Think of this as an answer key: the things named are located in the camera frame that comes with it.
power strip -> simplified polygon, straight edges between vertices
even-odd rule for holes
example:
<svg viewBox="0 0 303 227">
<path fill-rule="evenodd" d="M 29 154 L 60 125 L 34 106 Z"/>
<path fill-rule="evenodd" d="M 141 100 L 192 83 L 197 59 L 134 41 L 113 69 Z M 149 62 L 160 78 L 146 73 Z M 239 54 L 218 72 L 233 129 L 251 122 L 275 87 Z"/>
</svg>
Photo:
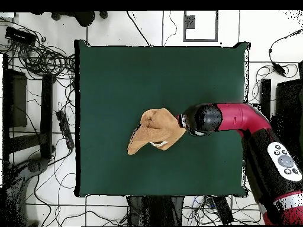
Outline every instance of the power strip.
<svg viewBox="0 0 303 227">
<path fill-rule="evenodd" d="M 74 149 L 75 143 L 73 142 L 72 134 L 70 133 L 69 123 L 66 119 L 66 115 L 63 111 L 56 112 L 56 116 L 59 122 L 60 130 L 65 138 L 66 146 L 69 150 Z"/>
</svg>

black border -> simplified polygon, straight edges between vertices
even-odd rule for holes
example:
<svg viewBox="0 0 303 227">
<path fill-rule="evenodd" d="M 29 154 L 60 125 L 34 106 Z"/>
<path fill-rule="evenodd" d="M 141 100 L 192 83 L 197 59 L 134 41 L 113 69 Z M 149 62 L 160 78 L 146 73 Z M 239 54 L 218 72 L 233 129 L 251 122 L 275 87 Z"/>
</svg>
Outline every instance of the black border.
<svg viewBox="0 0 303 227">
<path fill-rule="evenodd" d="M 76 187 L 74 195 L 80 197 L 81 166 L 80 166 L 80 48 L 79 41 L 75 40 L 75 151 L 76 153 Z"/>
<path fill-rule="evenodd" d="M 8 74 L 8 55 L 3 54 L 3 79 L 2 79 L 2 183 L 6 183 L 9 179 L 7 176 L 7 171 L 9 170 L 9 112 L 10 107 L 10 92 L 7 88 L 9 83 L 9 74 Z"/>
</svg>

green table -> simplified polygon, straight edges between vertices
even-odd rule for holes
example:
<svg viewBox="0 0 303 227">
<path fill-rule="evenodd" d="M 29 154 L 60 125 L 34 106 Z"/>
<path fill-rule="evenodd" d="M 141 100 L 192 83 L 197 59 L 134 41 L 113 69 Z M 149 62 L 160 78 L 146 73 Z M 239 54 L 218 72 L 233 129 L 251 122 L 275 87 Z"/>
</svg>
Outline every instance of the green table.
<svg viewBox="0 0 303 227">
<path fill-rule="evenodd" d="M 177 115 L 196 103 L 242 102 L 247 47 L 90 47 L 75 41 L 75 194 L 244 196 L 241 138 L 234 131 L 202 138 L 186 133 L 167 151 L 149 144 L 132 156 L 127 145 L 148 109 Z"/>
</svg>

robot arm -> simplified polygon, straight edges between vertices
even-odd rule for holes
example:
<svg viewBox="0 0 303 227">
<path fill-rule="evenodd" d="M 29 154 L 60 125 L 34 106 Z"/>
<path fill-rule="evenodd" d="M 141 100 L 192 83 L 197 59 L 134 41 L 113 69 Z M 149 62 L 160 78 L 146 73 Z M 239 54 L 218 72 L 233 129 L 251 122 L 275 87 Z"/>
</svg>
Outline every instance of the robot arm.
<svg viewBox="0 0 303 227">
<path fill-rule="evenodd" d="M 194 136 L 238 131 L 247 178 L 265 224 L 303 224 L 302 169 L 256 108 L 246 103 L 200 104 L 177 119 Z"/>
</svg>

tan cloth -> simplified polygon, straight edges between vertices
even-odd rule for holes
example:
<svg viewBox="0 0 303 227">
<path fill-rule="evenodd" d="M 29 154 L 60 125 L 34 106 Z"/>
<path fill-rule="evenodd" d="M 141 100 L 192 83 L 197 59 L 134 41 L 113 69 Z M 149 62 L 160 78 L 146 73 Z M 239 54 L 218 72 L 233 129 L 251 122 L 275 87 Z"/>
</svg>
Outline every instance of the tan cloth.
<svg viewBox="0 0 303 227">
<path fill-rule="evenodd" d="M 142 115 L 140 125 L 133 132 L 127 153 L 133 155 L 148 143 L 164 151 L 185 131 L 179 127 L 177 119 L 167 109 L 150 109 Z"/>
</svg>

